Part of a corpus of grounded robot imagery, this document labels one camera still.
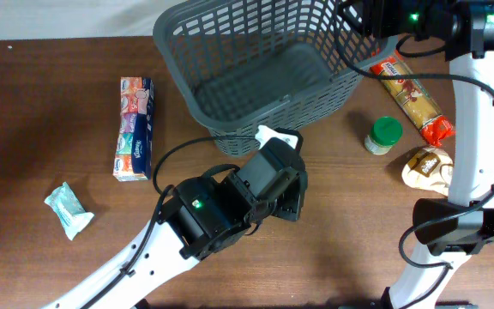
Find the beige snack pouch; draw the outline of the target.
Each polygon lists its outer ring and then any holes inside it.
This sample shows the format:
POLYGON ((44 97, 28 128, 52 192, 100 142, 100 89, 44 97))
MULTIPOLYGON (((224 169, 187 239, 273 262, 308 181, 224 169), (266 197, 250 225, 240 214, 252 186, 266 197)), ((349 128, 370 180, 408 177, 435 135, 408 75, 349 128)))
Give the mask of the beige snack pouch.
POLYGON ((454 162, 439 148, 425 147, 419 150, 404 166, 401 177, 414 189, 449 194, 454 162))

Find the green lid glass jar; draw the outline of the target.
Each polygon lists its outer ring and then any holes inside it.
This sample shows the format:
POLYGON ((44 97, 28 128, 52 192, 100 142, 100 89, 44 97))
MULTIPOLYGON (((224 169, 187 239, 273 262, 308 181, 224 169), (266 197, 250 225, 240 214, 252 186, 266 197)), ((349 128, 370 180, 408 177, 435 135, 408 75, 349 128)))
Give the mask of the green lid glass jar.
POLYGON ((381 117, 364 139, 365 148, 374 155, 385 155, 399 142, 403 134, 401 123, 392 117, 381 117))

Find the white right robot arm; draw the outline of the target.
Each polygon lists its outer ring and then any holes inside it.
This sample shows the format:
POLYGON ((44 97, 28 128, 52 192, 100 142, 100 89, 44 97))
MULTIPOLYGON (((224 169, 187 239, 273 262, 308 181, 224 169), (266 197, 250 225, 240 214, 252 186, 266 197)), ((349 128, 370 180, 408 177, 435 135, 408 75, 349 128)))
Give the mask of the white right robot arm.
POLYGON ((452 275, 494 242, 494 1, 363 1, 333 17, 378 39, 409 33, 438 38, 455 93, 455 166, 444 199, 420 199, 408 233, 406 268, 381 298, 384 308, 432 308, 452 275))

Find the Kleenex tissue multipack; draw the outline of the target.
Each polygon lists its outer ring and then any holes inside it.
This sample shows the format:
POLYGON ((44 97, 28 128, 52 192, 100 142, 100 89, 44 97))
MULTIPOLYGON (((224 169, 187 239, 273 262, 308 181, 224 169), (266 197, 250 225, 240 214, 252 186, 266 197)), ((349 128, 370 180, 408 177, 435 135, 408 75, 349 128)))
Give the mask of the Kleenex tissue multipack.
POLYGON ((154 85, 147 77, 120 79, 120 128, 113 176, 120 182, 149 180, 152 175, 154 85))

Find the teal tissue pocket pack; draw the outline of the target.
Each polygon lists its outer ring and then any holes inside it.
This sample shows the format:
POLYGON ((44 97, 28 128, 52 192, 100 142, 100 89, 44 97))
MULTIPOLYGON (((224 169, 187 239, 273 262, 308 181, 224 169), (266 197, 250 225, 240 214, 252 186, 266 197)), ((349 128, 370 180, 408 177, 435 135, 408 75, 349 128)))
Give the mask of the teal tissue pocket pack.
POLYGON ((67 182, 56 188, 44 201, 59 218, 66 237, 73 240, 94 218, 86 211, 67 182))

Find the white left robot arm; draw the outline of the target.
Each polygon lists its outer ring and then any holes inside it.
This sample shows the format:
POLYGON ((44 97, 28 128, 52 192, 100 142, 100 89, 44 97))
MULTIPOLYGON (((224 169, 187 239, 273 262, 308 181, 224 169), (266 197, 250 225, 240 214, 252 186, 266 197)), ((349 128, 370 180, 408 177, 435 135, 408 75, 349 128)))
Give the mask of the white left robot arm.
POLYGON ((255 233, 267 217, 297 221, 308 186, 302 143, 271 137, 242 167, 220 164, 168 185, 136 237, 49 306, 136 308, 160 285, 255 233))

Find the grey plastic lattice basket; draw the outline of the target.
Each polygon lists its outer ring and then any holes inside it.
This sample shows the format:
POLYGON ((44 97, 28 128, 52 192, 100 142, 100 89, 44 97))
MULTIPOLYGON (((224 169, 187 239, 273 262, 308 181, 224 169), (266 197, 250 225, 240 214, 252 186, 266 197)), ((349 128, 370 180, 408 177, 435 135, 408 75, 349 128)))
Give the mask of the grey plastic lattice basket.
POLYGON ((296 130, 340 109, 396 38, 355 32, 361 8, 333 0, 187 1, 153 38, 191 116, 226 155, 257 148, 261 125, 296 130))

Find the San Remo spaghetti packet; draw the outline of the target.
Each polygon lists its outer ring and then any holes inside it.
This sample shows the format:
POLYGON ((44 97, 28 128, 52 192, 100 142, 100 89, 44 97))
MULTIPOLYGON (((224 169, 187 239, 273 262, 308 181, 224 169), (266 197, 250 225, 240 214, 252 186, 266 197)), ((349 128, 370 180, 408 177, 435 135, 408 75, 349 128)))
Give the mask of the San Remo spaghetti packet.
MULTIPOLYGON (((396 51, 371 66, 370 71, 379 76, 413 74, 396 51)), ((381 83, 428 144, 441 147, 444 139, 455 135, 454 126, 419 79, 381 80, 381 83)))

